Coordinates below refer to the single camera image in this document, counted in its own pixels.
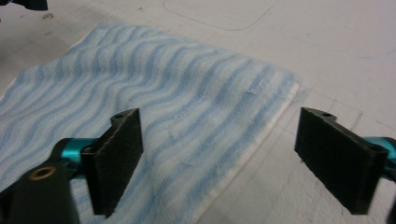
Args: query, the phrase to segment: cloth fold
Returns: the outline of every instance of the cloth fold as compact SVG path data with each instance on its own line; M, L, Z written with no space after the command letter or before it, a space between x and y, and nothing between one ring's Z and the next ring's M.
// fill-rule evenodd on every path
M281 67L149 27L109 21L55 61L29 68L0 101L0 189L66 137L98 137L140 108L144 154L109 219L84 180L82 223L192 223L237 174L299 87Z

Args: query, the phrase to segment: white floor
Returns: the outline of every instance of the white floor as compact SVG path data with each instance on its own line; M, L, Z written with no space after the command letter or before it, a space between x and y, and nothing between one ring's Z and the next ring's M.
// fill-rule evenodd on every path
M381 180L369 216L352 216L293 151L298 109L333 113L359 135L396 138L396 2L49 0L0 7L0 95L23 69L53 60L97 23L148 25L296 72L304 88L199 223L384 223L395 196Z

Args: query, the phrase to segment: screw hole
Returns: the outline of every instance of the screw hole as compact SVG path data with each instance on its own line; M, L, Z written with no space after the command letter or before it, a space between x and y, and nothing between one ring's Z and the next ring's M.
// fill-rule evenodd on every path
M51 175L53 175L56 171L56 168L53 166L46 166L43 168L40 168L38 170L35 170L30 174L30 179L31 180L40 180L40 179L45 179Z

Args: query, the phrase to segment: white towel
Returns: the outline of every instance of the white towel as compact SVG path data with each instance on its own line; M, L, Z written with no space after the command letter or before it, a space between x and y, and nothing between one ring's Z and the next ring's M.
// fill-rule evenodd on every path
M100 24L29 68L0 101L0 190L66 137L99 137L140 108L144 154L109 218L72 181L82 223L192 223L247 162L298 89L290 71L177 35Z

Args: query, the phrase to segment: folded cloth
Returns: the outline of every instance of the folded cloth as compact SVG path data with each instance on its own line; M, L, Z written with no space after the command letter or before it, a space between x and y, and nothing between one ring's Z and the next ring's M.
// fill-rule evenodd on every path
M98 137L140 108L144 153L109 218L72 181L82 223L193 223L259 147L298 89L270 63L152 28L100 24L0 101L0 190L66 137Z

